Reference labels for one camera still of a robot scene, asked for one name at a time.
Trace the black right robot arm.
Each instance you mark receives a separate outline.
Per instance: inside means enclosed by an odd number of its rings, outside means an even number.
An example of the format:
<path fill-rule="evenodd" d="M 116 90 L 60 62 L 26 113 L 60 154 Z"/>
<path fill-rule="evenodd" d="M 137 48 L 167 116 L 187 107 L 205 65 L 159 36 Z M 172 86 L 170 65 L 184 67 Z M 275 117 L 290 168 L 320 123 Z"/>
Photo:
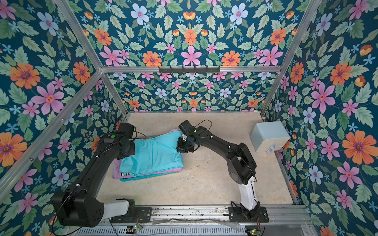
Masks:
<path fill-rule="evenodd" d="M 257 164 L 244 143 L 230 143 L 202 126 L 193 126 L 189 121 L 179 125 L 182 137 L 178 139 L 179 153 L 195 152 L 199 147 L 206 147 L 220 155 L 227 162 L 229 176 L 239 185 L 241 208 L 254 212 L 260 208 L 255 182 Z"/>

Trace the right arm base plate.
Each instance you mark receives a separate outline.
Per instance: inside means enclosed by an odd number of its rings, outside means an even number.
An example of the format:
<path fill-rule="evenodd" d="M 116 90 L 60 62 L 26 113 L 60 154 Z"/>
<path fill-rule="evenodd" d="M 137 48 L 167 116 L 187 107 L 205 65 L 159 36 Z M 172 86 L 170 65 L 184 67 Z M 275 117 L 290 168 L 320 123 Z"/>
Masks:
<path fill-rule="evenodd" d="M 238 223 L 268 223 L 269 216 L 266 207 L 257 206 L 253 210 L 247 210 L 242 206 L 230 206 L 228 208 L 229 221 Z"/>

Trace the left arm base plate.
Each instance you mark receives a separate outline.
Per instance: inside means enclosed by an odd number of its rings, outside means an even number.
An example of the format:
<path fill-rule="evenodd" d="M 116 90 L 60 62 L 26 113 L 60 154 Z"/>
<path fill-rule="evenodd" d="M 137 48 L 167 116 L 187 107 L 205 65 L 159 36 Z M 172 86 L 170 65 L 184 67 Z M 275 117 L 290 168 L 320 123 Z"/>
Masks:
<path fill-rule="evenodd" d="M 112 217 L 110 222 L 113 224 L 122 223 L 149 223 L 152 216 L 151 207 L 133 207 L 125 215 Z"/>

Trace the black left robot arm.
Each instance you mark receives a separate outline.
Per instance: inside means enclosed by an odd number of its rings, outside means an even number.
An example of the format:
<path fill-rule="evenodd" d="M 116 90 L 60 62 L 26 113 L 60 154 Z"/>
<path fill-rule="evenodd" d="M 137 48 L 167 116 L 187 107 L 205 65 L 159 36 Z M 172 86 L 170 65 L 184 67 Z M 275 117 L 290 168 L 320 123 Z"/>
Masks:
<path fill-rule="evenodd" d="M 104 134 L 78 179 L 64 192 L 54 193 L 51 201 L 61 225 L 95 227 L 104 219 L 136 215 L 134 200 L 103 203 L 96 198 L 112 162 L 135 154 L 134 131 L 133 125 L 122 123 L 118 131 Z"/>

